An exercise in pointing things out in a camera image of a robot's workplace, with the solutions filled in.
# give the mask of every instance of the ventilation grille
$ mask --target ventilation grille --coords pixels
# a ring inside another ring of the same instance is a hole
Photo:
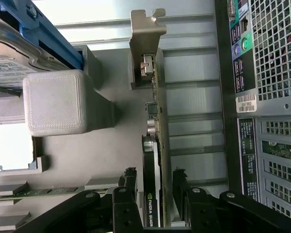
[[[262,124],[265,126],[263,133],[291,136],[291,121],[266,121]]]
[[[259,101],[291,96],[291,0],[251,0]]]
[[[269,162],[269,172],[291,182],[291,167]]]
[[[281,205],[275,203],[274,201],[272,201],[272,208],[273,210],[276,210],[277,212],[291,218],[291,211],[283,208]]]
[[[271,182],[271,193],[291,204],[291,190]]]

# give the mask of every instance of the barcode label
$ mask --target barcode label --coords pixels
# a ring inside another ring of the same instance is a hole
[[[236,112],[250,113],[257,110],[257,98],[255,94],[239,96],[236,98]]]
[[[245,106],[245,107],[239,107],[238,112],[255,112],[255,108],[253,105],[251,106]]]
[[[239,96],[237,97],[237,99],[238,99],[238,103],[253,101],[253,100],[256,100],[256,95],[250,94],[250,95],[245,95],[245,96]]]

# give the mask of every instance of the hard drive label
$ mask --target hard drive label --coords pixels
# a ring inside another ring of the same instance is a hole
[[[243,194],[258,201],[259,188],[254,120],[253,118],[241,118],[238,119],[238,122]]]
[[[26,74],[35,72],[13,60],[0,61],[0,87],[20,90]]]

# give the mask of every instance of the white sticker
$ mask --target white sticker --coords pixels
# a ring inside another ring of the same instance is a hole
[[[255,94],[236,97],[236,112],[250,113],[257,110],[257,98]]]
[[[246,13],[246,11],[248,10],[248,3],[246,3],[245,5],[243,5],[239,10],[238,10],[238,16],[239,18],[241,18],[243,16],[244,13]]]
[[[25,75],[34,72],[36,71],[15,61],[0,61],[0,87],[19,90]]]

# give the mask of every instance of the usb port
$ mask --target usb port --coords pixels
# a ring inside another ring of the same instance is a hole
[[[243,60],[239,59],[239,71],[242,72],[243,71]]]
[[[244,87],[243,75],[240,76],[240,80],[241,80],[241,88],[243,88]]]
[[[239,72],[238,61],[234,61],[235,75]]]
[[[238,39],[239,37],[241,37],[241,30],[240,30],[240,27],[239,25],[236,26],[236,38]]]
[[[232,29],[231,35],[232,35],[232,43],[234,43],[236,41],[236,29]]]
[[[240,78],[237,77],[236,80],[237,80],[237,81],[236,81],[236,89],[237,89],[237,90],[240,90],[240,88],[241,88]]]

